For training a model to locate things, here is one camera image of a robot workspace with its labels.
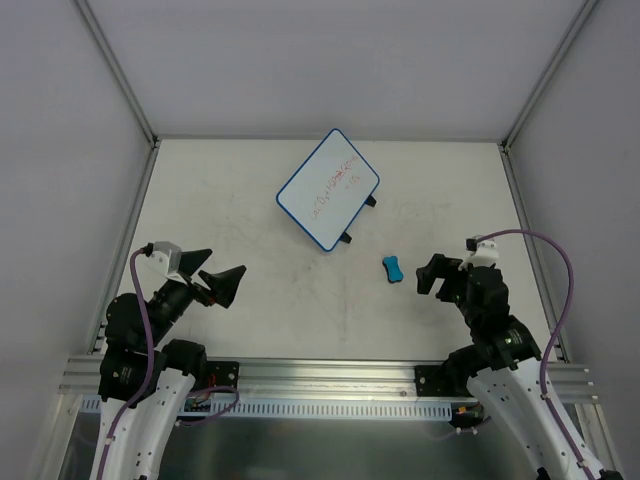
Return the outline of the blue whiteboard eraser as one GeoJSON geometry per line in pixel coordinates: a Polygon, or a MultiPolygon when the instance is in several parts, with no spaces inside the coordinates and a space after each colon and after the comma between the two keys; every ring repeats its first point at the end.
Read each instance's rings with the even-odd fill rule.
{"type": "Polygon", "coordinates": [[[404,279],[404,274],[399,266],[398,257],[386,256],[382,260],[382,265],[387,275],[387,281],[391,284],[399,283],[404,279]]]}

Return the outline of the blue framed whiteboard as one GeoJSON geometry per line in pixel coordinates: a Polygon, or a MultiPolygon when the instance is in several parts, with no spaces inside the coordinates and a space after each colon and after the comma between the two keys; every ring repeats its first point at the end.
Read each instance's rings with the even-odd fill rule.
{"type": "Polygon", "coordinates": [[[339,129],[332,129],[276,194],[278,206],[324,252],[344,240],[380,176],[339,129]]]}

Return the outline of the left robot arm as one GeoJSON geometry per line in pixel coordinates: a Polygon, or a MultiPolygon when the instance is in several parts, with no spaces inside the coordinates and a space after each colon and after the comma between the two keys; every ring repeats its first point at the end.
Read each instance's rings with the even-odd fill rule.
{"type": "Polygon", "coordinates": [[[238,405],[237,381],[209,363],[204,345],[164,339],[192,304],[228,308],[235,300],[247,269],[208,273],[202,266],[212,253],[158,241],[131,254],[134,290],[106,309],[91,478],[156,479],[174,428],[209,423],[238,405]]]}

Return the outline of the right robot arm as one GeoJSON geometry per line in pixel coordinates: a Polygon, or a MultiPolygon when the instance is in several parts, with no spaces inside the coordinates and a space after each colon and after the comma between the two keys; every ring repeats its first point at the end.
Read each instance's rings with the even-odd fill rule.
{"type": "Polygon", "coordinates": [[[499,269],[435,254],[416,276],[422,295],[442,282],[436,298],[459,310],[472,338],[432,372],[415,374],[418,395],[475,398],[537,479],[620,478],[596,458],[561,405],[532,334],[510,312],[499,269]]]}

